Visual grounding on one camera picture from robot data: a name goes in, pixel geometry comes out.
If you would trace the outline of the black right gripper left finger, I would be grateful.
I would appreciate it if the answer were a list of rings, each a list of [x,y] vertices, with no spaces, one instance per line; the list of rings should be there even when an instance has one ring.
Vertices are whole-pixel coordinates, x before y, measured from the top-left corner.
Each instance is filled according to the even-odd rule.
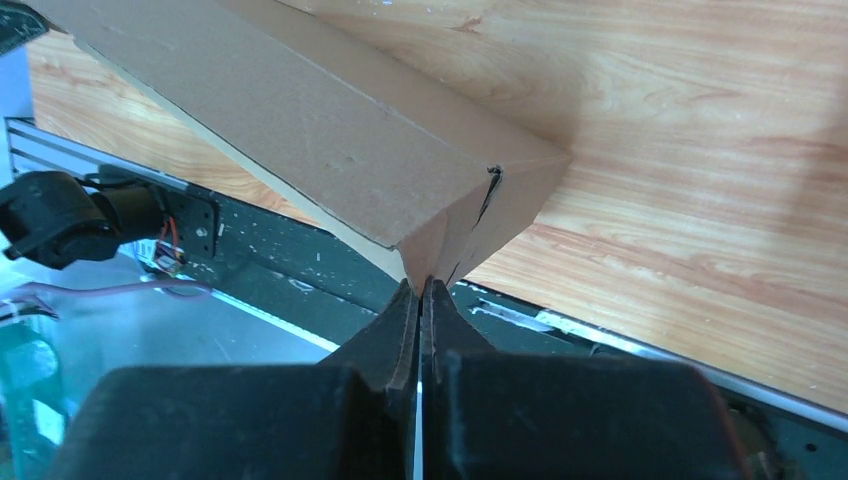
[[[384,310],[312,365],[114,370],[90,392],[51,479],[410,479],[417,313]]]

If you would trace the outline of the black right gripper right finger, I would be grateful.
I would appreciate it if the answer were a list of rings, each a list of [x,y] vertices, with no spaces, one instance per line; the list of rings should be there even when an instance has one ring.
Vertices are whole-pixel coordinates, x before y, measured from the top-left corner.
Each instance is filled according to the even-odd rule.
[[[421,296],[427,479],[747,479],[716,388],[638,357],[505,353],[444,282]]]

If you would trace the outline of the cardboard box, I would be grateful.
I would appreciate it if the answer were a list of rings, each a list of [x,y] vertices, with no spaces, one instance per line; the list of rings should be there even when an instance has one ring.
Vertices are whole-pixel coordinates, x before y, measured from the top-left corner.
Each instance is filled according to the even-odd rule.
[[[533,223],[568,154],[277,1],[51,1],[71,34],[398,280],[470,273]]]

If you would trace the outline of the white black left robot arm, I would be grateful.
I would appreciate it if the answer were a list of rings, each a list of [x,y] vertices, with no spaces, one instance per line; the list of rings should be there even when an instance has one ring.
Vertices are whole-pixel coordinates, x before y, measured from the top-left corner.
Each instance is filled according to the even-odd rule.
[[[1,255],[54,270],[106,261],[121,246],[159,234],[167,218],[166,203],[150,184],[33,171],[1,189],[1,234],[8,242]]]

